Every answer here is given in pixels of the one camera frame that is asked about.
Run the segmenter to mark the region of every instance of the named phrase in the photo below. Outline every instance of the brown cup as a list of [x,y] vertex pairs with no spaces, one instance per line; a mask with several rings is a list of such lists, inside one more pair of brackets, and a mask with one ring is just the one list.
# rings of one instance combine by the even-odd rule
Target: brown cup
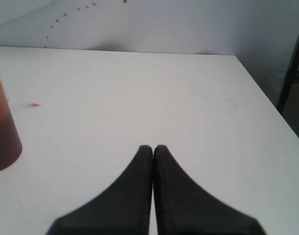
[[0,81],[0,170],[12,165],[22,152],[22,144]]

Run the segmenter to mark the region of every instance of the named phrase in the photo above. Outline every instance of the orange cup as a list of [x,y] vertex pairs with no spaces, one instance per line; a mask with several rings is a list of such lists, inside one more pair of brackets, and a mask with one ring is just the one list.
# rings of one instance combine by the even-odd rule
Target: orange cup
[[21,152],[22,144],[0,81],[0,170],[12,165]]

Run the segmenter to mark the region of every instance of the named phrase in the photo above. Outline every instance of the red stain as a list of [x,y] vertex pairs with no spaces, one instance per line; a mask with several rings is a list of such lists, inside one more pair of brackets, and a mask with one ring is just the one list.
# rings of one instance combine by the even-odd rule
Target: red stain
[[41,105],[40,104],[31,103],[31,104],[28,104],[26,107],[27,108],[35,108],[35,107],[38,107],[38,106],[41,106]]

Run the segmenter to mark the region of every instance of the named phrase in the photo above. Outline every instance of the table surface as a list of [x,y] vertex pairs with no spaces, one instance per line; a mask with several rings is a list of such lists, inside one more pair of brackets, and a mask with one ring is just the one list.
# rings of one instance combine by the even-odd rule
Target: table surface
[[0,77],[24,146],[0,172],[0,235],[44,234],[141,144],[268,235],[299,235],[299,139],[235,56],[0,47]]

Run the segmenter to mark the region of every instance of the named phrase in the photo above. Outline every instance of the metal stand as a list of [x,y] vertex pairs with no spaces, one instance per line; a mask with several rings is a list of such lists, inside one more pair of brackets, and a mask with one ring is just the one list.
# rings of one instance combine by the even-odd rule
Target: metal stand
[[296,48],[292,55],[292,60],[289,65],[289,69],[286,73],[285,81],[283,83],[283,87],[280,93],[280,97],[277,103],[277,110],[282,114],[284,107],[286,105],[286,102],[288,100],[288,96],[290,93],[290,90],[292,88],[293,83],[298,83],[299,81],[299,37],[297,40]]

